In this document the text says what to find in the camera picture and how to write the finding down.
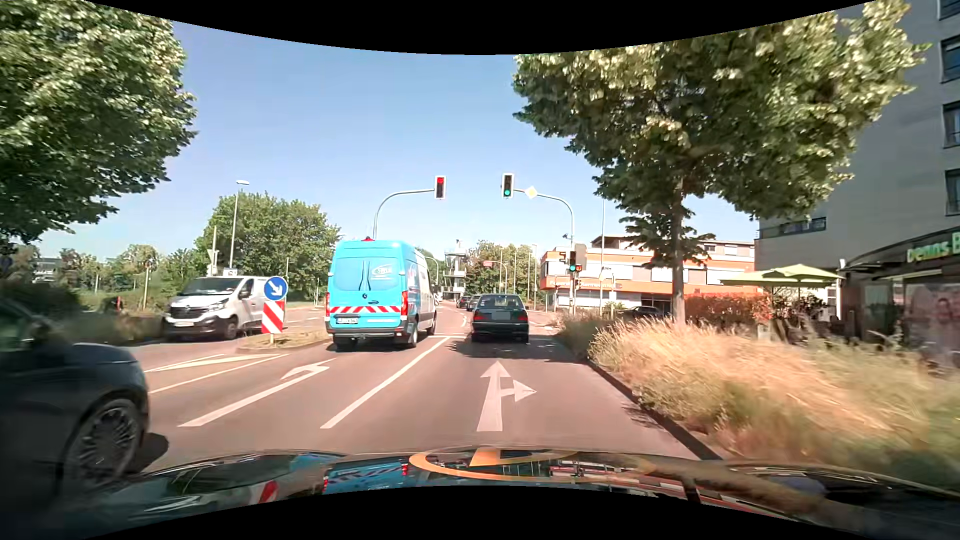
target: blue sky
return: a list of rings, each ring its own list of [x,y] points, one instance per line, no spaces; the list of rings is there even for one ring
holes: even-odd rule
[[[43,255],[72,247],[113,257],[132,243],[162,253],[191,247],[221,195],[237,180],[250,189],[319,203],[347,237],[363,237],[392,191],[429,188],[447,176],[445,201],[432,193],[395,197],[380,212],[381,238],[434,253],[457,238],[565,245],[569,212],[558,202],[500,197],[500,177],[566,199],[576,237],[601,231],[594,169],[513,119],[523,102],[511,89],[509,56],[383,53],[245,36],[177,23],[187,53],[186,89],[197,95],[200,132],[170,161],[172,182],[119,199],[120,211],[75,234],[48,233]],[[693,200],[690,225],[719,239],[750,240],[756,225],[717,199]],[[623,215],[608,202],[607,233]]]

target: green storefront sign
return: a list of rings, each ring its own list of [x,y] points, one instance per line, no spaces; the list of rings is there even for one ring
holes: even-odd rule
[[[950,240],[906,250],[906,261],[921,262],[923,260],[933,260],[935,258],[950,257],[952,255],[960,255],[960,231],[953,233]]]

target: blue keep right sign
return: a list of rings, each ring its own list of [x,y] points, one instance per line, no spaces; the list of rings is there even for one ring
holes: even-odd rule
[[[281,276],[273,276],[263,285],[263,296],[271,302],[279,302],[287,296],[287,281]]]

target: tree trunk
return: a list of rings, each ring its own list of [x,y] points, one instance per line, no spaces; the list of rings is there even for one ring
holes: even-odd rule
[[[686,325],[686,305],[684,303],[684,250],[681,237],[684,228],[684,181],[677,182],[674,190],[674,212],[670,217],[670,243],[673,248],[673,293],[671,309],[674,324]]]

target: asphalt road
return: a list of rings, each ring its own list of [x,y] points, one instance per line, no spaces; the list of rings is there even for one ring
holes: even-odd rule
[[[311,309],[288,320],[323,323]],[[347,454],[459,445],[694,455],[572,361],[531,313],[529,344],[473,343],[469,313],[438,308],[434,336],[410,350],[235,353],[235,342],[131,348],[147,371],[151,432],[166,439],[148,470],[224,454],[306,449]]]

